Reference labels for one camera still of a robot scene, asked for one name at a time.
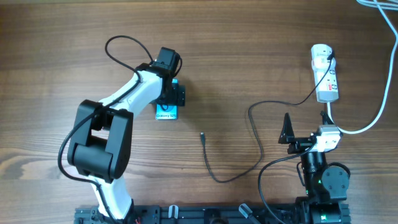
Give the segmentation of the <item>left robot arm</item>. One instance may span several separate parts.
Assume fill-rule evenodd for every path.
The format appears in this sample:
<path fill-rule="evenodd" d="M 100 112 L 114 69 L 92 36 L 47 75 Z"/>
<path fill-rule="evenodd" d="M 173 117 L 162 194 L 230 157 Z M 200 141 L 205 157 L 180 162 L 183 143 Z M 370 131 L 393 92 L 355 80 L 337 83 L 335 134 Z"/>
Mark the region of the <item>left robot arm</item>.
<path fill-rule="evenodd" d="M 99 206 L 92 218 L 105 223 L 131 219 L 134 201 L 123 174 L 131 156 L 133 122 L 149 104 L 185 105 L 185 87 L 174 81 L 181 66 L 181 56 L 163 47 L 154 61 L 134 68 L 133 77 L 112 95 L 78 106 L 67 161 L 94 188 Z"/>

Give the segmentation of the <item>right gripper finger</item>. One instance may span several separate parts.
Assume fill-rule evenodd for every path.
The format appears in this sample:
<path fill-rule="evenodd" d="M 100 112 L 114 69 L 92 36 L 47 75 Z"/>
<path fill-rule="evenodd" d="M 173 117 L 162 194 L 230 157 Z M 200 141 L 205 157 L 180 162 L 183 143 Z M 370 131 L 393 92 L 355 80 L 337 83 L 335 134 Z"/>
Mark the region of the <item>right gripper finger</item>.
<path fill-rule="evenodd" d="M 295 141 L 295 134 L 292 127 L 290 115 L 286 113 L 284 115 L 284 123 L 278 140 L 279 144 L 290 144 Z"/>
<path fill-rule="evenodd" d="M 322 116 L 322 122 L 324 125 L 332 125 L 333 121 L 330 119 L 329 115 L 325 111 L 321 111 L 321 116 Z"/>

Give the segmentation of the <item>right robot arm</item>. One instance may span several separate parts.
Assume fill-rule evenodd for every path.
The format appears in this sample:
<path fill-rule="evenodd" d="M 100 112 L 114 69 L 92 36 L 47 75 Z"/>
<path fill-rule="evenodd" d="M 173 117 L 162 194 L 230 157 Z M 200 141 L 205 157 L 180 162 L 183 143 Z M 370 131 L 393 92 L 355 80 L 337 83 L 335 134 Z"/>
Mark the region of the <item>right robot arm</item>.
<path fill-rule="evenodd" d="M 295 200 L 292 223 L 351 223 L 347 190 L 350 170 L 339 162 L 328 163 L 326 153 L 337 148 L 343 133 L 321 112 L 323 123 L 306 138 L 296 138 L 288 113 L 284 116 L 278 143 L 287 144 L 288 154 L 300 156 L 300 178 L 305 197 Z"/>

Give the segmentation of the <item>Galaxy S25 smartphone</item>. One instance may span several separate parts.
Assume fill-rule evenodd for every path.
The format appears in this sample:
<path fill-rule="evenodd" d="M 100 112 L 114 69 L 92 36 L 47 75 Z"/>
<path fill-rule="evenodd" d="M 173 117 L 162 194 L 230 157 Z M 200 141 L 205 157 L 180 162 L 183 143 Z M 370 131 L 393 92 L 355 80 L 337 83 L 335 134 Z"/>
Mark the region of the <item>Galaxy S25 smartphone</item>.
<path fill-rule="evenodd" d="M 178 106 L 156 105 L 156 120 L 177 120 Z"/>

